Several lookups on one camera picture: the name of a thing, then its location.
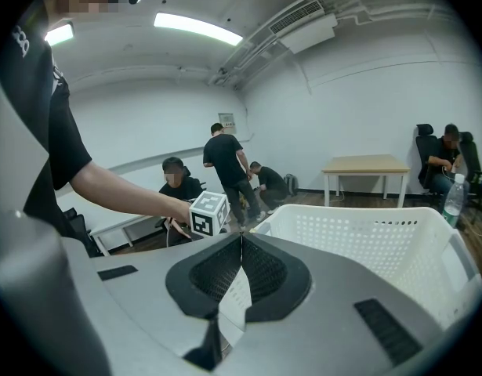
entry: white table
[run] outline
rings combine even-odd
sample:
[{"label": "white table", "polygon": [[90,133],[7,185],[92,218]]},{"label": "white table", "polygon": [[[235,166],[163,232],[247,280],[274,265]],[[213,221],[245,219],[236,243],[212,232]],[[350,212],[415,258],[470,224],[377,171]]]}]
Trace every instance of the white table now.
[{"label": "white table", "polygon": [[103,234],[109,233],[110,231],[121,229],[129,246],[132,247],[131,239],[129,238],[124,228],[131,226],[133,224],[136,224],[138,222],[141,222],[143,220],[149,219],[150,217],[152,216],[130,215],[129,213],[114,212],[114,215],[111,216],[111,219],[109,222],[99,224],[93,230],[91,230],[91,236],[92,238],[94,238],[96,245],[103,253],[103,255],[110,256],[110,252],[108,252],[108,250],[103,245],[103,241],[101,240],[101,237]]},{"label": "white table", "polygon": [[340,195],[339,178],[341,175],[380,175],[383,177],[383,199],[387,198],[387,177],[400,175],[401,183],[397,207],[403,207],[410,168],[390,154],[333,157],[322,172],[324,173],[324,206],[329,206],[330,175],[336,175],[336,196]]}]

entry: sign on wall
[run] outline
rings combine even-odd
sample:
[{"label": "sign on wall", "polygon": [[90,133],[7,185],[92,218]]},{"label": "sign on wall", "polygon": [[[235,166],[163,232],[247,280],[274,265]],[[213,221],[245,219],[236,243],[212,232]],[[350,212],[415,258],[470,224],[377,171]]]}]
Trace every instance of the sign on wall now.
[{"label": "sign on wall", "polygon": [[226,134],[235,134],[235,120],[232,113],[218,113],[219,122],[225,128]]}]

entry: air conditioner unit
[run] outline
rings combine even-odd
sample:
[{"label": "air conditioner unit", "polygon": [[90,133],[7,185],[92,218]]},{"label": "air conditioner unit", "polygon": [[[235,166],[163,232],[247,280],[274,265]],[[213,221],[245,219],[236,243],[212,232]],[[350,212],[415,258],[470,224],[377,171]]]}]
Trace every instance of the air conditioner unit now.
[{"label": "air conditioner unit", "polygon": [[272,24],[269,29],[281,43],[294,53],[308,49],[326,39],[333,38],[336,27],[335,14],[326,16],[321,4],[314,0],[291,11]]},{"label": "air conditioner unit", "polygon": [[317,0],[302,5],[299,9],[291,11],[276,23],[269,26],[273,34],[279,38],[298,27],[324,15],[324,9]]},{"label": "air conditioner unit", "polygon": [[334,38],[333,27],[336,27],[336,25],[338,25],[338,22],[335,14],[322,16],[286,34],[281,38],[281,43],[293,53],[298,53],[317,43]]}]

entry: backpack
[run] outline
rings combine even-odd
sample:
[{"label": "backpack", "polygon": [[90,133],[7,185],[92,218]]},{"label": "backpack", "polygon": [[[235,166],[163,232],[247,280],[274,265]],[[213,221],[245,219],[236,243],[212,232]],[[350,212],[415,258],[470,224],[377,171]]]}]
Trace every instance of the backpack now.
[{"label": "backpack", "polygon": [[298,179],[293,174],[286,174],[284,182],[288,188],[289,194],[294,197],[298,193]]}]

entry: white wall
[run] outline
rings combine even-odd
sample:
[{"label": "white wall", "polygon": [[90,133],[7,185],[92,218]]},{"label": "white wall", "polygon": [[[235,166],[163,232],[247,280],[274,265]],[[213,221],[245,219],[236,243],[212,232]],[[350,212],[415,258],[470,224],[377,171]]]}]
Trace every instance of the white wall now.
[{"label": "white wall", "polygon": [[[449,122],[471,131],[482,164],[482,61],[465,31],[449,23],[347,24],[265,69],[243,100],[253,159],[297,175],[302,188],[322,190],[320,171],[334,156],[392,154],[411,167],[408,192],[420,193],[420,123],[436,136]],[[378,177],[342,182],[349,191],[381,190]],[[389,191],[399,185],[392,181]]]},{"label": "white wall", "polygon": [[[111,84],[72,94],[71,111],[93,160],[150,190],[159,191],[165,184],[163,160],[178,156],[208,190],[223,191],[215,170],[202,165],[202,148],[218,113],[234,114],[235,136],[248,158],[252,156],[245,107],[229,89],[192,81],[177,85],[173,80]],[[57,197],[62,210],[75,207],[82,213],[89,229],[120,217],[81,198],[69,186]],[[111,238],[107,245],[114,248],[121,241]]]}]

